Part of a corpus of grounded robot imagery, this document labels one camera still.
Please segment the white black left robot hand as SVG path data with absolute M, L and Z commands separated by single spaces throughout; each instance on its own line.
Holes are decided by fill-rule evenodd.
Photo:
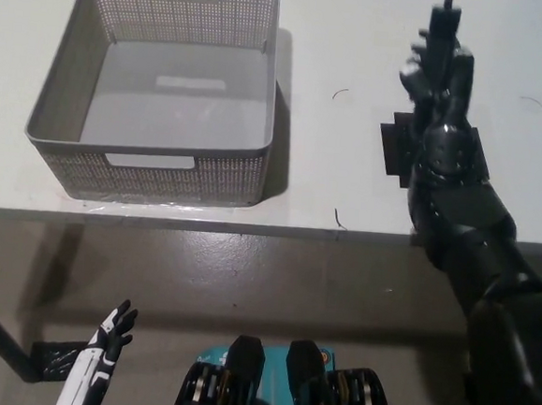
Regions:
M 133 340 L 130 330 L 139 312 L 125 300 L 97 327 L 79 352 L 56 405 L 101 405 L 121 351 Z

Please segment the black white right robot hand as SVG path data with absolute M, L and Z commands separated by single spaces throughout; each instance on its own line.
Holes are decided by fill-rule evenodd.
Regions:
M 475 58 L 456 37 L 432 37 L 411 45 L 400 82 L 414 104 L 411 138 L 417 168 L 438 181 L 463 179 L 473 163 L 476 144 L 467 120 Z

